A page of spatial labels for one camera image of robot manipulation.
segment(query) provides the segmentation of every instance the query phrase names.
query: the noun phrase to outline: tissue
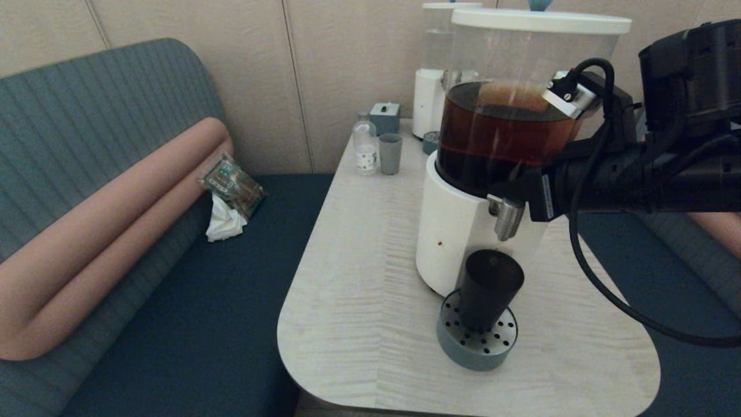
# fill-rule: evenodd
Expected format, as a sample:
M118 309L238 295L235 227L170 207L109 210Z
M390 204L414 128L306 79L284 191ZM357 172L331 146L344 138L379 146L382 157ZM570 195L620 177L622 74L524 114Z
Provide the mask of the tissue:
M213 208L211 222L208 223L206 236L209 242L224 240L242 233L242 227L247 221L239 212L224 202L219 196L211 194Z

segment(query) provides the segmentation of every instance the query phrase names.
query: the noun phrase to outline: clear plastic container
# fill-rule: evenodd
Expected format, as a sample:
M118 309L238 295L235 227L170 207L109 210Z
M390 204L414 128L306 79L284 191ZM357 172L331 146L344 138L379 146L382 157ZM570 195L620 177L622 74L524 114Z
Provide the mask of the clear plastic container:
M378 168L376 126L367 111L358 113L358 122L353 126L353 148L355 168L358 174L373 175Z
M430 70L448 69L455 27L451 17L455 9L477 9L481 3L424 3L425 53L421 68Z
M541 93L559 70L609 59L631 20L529 10L455 10L456 26L436 168L479 197L492 183L547 164L583 119L567 118Z

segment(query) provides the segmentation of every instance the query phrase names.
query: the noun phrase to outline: white table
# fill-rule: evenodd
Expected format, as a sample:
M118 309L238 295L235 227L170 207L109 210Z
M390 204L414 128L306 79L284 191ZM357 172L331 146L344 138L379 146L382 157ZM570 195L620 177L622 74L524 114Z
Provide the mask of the white table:
M310 394L346 407L470 416L630 416L653 401L648 333L587 281L562 217L510 305L506 362L474 372L438 345L442 298L414 263L425 160L402 121L395 176L362 177L352 143L337 169L278 322L281 358ZM615 286L583 245L594 271Z

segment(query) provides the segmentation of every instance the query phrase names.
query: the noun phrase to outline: snack package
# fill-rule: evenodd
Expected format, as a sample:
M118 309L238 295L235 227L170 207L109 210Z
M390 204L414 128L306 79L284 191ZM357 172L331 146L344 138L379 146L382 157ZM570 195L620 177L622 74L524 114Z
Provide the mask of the snack package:
M266 195L260 184L244 172L228 154L223 154L211 169L206 170L199 182L247 220Z

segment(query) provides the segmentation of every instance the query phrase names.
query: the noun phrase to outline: beverage dispenser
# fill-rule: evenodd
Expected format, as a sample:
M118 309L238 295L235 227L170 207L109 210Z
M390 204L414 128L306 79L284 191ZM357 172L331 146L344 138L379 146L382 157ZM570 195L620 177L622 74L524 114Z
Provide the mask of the beverage dispenser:
M439 131L445 92L442 74L450 63L453 45L451 15L456 9L478 9L481 3L424 3L425 39L422 66L414 77L414 113L412 132L422 138L427 132Z
M422 279L441 295L459 286L464 261L480 249L527 266L548 224L531 222L526 206L514 237L496 233L497 216L506 213L490 211L489 186L548 164L574 140L583 118L566 117L542 92L557 71L609 59L631 26L613 16L500 9L455 10L451 22L439 146L427 162L416 252Z

